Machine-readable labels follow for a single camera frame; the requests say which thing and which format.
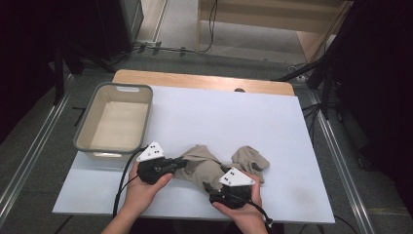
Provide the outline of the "light wooden furniture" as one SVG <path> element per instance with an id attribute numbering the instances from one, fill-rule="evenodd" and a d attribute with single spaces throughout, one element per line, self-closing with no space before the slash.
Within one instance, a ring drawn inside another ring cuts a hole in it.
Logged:
<path id="1" fill-rule="evenodd" d="M 337 34 L 330 29 L 348 0 L 198 0 L 197 49 L 278 62 L 318 59 Z"/>

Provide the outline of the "black metal stand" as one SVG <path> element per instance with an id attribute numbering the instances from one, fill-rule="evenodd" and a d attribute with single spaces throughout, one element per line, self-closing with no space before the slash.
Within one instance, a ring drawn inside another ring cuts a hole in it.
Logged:
<path id="1" fill-rule="evenodd" d="M 57 105 L 65 94 L 64 81 L 63 81 L 63 65 L 69 68 L 73 74 L 82 74 L 84 65 L 82 64 L 80 57 L 86 57 L 91 60 L 97 66 L 104 70 L 114 73 L 113 66 L 104 62 L 101 58 L 93 55 L 91 52 L 82 48 L 81 46 L 70 42 L 60 41 L 54 42 L 54 59 L 55 59 L 55 100 L 54 105 Z"/>
<path id="2" fill-rule="evenodd" d="M 329 119 L 327 114 L 327 106 L 330 90 L 332 88 L 332 64 L 334 61 L 334 57 L 337 54 L 339 46 L 343 43 L 346 32 L 348 31 L 348 29 L 354 21 L 352 18 L 347 17 L 347 13 L 352 9 L 353 2 L 354 0 L 348 0 L 345 3 L 345 6 L 343 7 L 339 15 L 333 21 L 332 25 L 330 26 L 330 29 L 333 29 L 333 27 L 338 23 L 340 18 L 343 18 L 341 26 L 338 29 L 335 38 L 332 40 L 329 47 L 322 53 L 322 55 L 318 59 L 310 63 L 306 63 L 303 67 L 299 68 L 296 71 L 288 73 L 287 75 L 284 75 L 281 78 L 275 79 L 275 82 L 288 82 L 293 78 L 296 78 L 308 71 L 313 71 L 309 80 L 307 81 L 307 87 L 310 90 L 315 90 L 319 87 L 320 84 L 323 84 L 322 95 L 320 98 L 320 103 L 318 104 L 318 109 L 321 111 L 322 115 L 326 119 Z"/>

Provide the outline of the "dark curtain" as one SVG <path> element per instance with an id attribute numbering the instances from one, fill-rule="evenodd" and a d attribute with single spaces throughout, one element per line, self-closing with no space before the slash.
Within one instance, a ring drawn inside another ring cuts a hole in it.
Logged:
<path id="1" fill-rule="evenodd" d="M 55 89 L 54 42 L 88 0 L 0 0 L 0 143 Z"/>
<path id="2" fill-rule="evenodd" d="M 338 96 L 367 137 L 359 152 L 413 216 L 413 0 L 355 0 L 338 37 Z"/>

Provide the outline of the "person's left hand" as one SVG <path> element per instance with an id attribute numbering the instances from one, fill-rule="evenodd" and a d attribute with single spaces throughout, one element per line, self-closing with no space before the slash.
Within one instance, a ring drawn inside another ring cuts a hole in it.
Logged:
<path id="1" fill-rule="evenodd" d="M 124 208 L 135 215 L 141 215 L 153 202 L 156 194 L 172 179 L 172 174 L 163 175 L 155 184 L 143 182 L 137 175 L 138 162 L 134 162 L 130 171 L 130 182 L 127 185 Z"/>

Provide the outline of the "beige pants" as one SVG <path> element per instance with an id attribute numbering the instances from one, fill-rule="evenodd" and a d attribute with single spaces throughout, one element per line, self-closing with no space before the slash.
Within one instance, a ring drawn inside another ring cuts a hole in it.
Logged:
<path id="1" fill-rule="evenodd" d="M 187 165 L 178 169 L 174 177 L 190 181 L 201 190 L 205 190 L 207 184 L 213 189 L 221 189 L 223 185 L 218 180 L 225 175 L 224 169 L 231 168 L 256 175 L 263 183 L 263 171 L 270 166 L 270 162 L 250 146 L 239 148 L 231 157 L 230 164 L 221 163 L 205 145 L 188 149 L 182 157 L 187 161 Z"/>

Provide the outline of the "beige basket with grey rim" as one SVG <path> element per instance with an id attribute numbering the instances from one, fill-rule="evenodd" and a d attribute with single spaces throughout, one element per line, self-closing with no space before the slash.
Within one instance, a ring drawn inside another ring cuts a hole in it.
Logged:
<path id="1" fill-rule="evenodd" d="M 74 146 L 93 159 L 126 160 L 144 144 L 153 95 L 147 85 L 98 85 L 74 137 Z"/>

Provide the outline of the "dark grey cabinet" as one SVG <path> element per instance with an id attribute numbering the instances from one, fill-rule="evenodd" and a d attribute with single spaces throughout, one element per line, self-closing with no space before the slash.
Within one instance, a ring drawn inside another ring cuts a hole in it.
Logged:
<path id="1" fill-rule="evenodd" d="M 106 57 L 131 51 L 144 15 L 141 0 L 96 0 L 102 22 Z"/>

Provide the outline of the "white table mat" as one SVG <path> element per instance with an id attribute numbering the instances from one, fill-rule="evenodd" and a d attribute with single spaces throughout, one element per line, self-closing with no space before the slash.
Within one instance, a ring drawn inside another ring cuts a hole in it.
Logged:
<path id="1" fill-rule="evenodd" d="M 278 96 L 152 86 L 154 97 L 146 139 L 167 157 L 206 145 L 221 162 L 248 145 L 270 167 L 261 186 L 263 208 L 277 222 L 334 223 L 319 165 L 299 100 Z M 95 166 L 78 152 L 53 213 L 112 215 L 126 162 Z M 179 219 L 228 219 L 191 182 L 173 179 L 142 215 Z"/>

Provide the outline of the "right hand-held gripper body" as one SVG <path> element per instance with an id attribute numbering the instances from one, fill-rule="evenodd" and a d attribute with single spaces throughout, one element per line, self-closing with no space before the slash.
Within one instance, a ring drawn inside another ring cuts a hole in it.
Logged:
<path id="1" fill-rule="evenodd" d="M 218 182 L 222 185 L 209 201 L 219 202 L 229 209 L 240 209 L 251 200 L 251 186 L 255 181 L 236 168 L 224 174 Z"/>

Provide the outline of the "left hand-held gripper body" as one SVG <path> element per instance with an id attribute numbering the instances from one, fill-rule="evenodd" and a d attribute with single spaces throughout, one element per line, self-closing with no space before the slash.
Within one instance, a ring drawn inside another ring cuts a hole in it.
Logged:
<path id="1" fill-rule="evenodd" d="M 160 177 L 172 173 L 175 162 L 165 157 L 165 152 L 160 143 L 153 141 L 136 158 L 138 163 L 137 175 L 148 184 L 155 184 Z"/>

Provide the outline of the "person's right hand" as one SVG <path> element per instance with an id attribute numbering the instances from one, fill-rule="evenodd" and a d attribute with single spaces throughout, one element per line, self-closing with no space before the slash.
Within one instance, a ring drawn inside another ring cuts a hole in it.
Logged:
<path id="1" fill-rule="evenodd" d="M 260 179 L 258 176 L 245 173 L 252 178 L 255 183 L 251 186 L 251 201 L 257 206 L 262 206 L 260 195 Z M 258 227 L 264 224 L 263 215 L 252 205 L 244 205 L 242 208 L 232 210 L 219 202 L 213 202 L 212 205 L 222 214 L 227 215 L 239 226 L 240 229 L 248 229 L 249 227 Z"/>

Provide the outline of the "metal floor rail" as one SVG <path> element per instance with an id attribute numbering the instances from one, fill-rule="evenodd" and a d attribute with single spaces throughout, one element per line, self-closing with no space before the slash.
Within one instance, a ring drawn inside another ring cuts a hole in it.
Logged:
<path id="1" fill-rule="evenodd" d="M 65 79 L 65 94 L 56 105 L 51 107 L 45 121 L 36 135 L 36 138 L 32 141 L 16 172 L 14 173 L 11 182 L 0 196 L 0 228 L 6 221 L 17 197 L 19 196 L 28 176 L 30 175 L 38 157 L 40 156 L 40 153 L 43 150 L 44 145 L 55 128 L 56 122 L 68 102 L 76 81 L 77 77 L 73 74 L 68 75 Z"/>
<path id="2" fill-rule="evenodd" d="M 349 204 L 357 222 L 359 234 L 376 234 L 372 221 L 369 217 L 362 198 L 357 190 L 351 172 L 347 166 L 346 159 L 340 148 L 340 145 L 335 137 L 330 121 L 323 117 L 322 113 L 318 114 L 319 124 L 327 145 L 329 147 L 331 157 L 336 166 L 338 175 L 343 184 Z"/>

